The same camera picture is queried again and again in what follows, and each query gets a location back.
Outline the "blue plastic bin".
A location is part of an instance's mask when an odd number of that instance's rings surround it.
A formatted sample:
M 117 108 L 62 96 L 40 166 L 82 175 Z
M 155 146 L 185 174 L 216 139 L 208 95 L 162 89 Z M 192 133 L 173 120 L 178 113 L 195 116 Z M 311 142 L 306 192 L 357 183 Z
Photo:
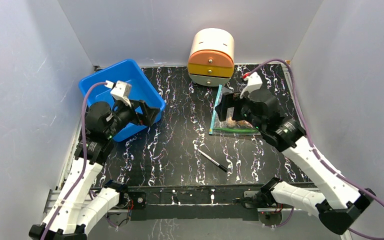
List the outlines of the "blue plastic bin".
M 89 107 L 96 102 L 107 102 L 113 107 L 116 101 L 121 101 L 123 107 L 133 107 L 134 101 L 143 100 L 149 107 L 159 109 L 154 122 L 161 120 L 166 103 L 133 59 L 125 59 L 83 78 L 78 87 L 85 95 L 92 85 L 100 82 L 106 85 L 91 91 L 87 99 Z

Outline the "clear zip top bag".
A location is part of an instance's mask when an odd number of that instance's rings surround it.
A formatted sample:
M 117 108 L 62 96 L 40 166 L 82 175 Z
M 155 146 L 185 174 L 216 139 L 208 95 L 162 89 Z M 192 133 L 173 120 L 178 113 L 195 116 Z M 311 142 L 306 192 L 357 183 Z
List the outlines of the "clear zip top bag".
M 212 111 L 212 117 L 208 134 L 211 136 L 220 135 L 235 135 L 235 136 L 252 136 L 259 135 L 260 132 L 255 129 L 251 124 L 242 120 L 232 120 L 233 108 L 229 108 L 226 114 L 226 120 L 220 121 L 219 116 L 215 109 Z

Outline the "green chili pepper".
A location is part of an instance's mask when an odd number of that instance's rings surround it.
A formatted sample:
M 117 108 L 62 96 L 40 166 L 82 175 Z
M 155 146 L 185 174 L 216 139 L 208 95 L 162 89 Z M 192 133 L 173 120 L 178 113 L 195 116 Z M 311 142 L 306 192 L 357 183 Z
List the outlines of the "green chili pepper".
M 213 132 L 223 133 L 223 134 L 238 134 L 238 135 L 254 135 L 259 134 L 259 131 L 256 129 L 250 128 L 213 128 Z

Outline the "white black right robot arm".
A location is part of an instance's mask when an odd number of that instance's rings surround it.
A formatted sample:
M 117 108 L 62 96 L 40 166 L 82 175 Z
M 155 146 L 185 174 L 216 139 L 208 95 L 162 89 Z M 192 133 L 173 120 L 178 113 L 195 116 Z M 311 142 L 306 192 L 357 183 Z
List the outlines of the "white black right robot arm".
M 295 187 L 279 178 L 272 178 L 259 192 L 243 199 L 245 204 L 275 207 L 286 204 L 318 217 L 331 232 L 342 235 L 368 208 L 373 198 L 330 172 L 314 155 L 306 131 L 300 123 L 280 113 L 278 99 L 266 89 L 242 95 L 225 92 L 215 111 L 220 121 L 246 121 L 260 132 L 262 138 L 293 161 L 317 186 L 318 192 Z

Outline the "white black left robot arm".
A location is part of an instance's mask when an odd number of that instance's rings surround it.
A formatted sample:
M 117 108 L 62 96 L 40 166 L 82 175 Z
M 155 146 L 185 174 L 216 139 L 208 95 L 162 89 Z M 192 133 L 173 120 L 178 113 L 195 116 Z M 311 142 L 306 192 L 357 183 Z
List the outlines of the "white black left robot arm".
M 29 230 L 33 240 L 85 240 L 96 224 L 113 207 L 129 203 L 126 186 L 111 180 L 87 206 L 83 206 L 96 176 L 114 148 L 113 137 L 129 124 L 151 127 L 161 107 L 144 100 L 116 100 L 113 105 L 98 101 L 82 104 L 81 141 L 76 147 L 69 176 L 47 216 Z

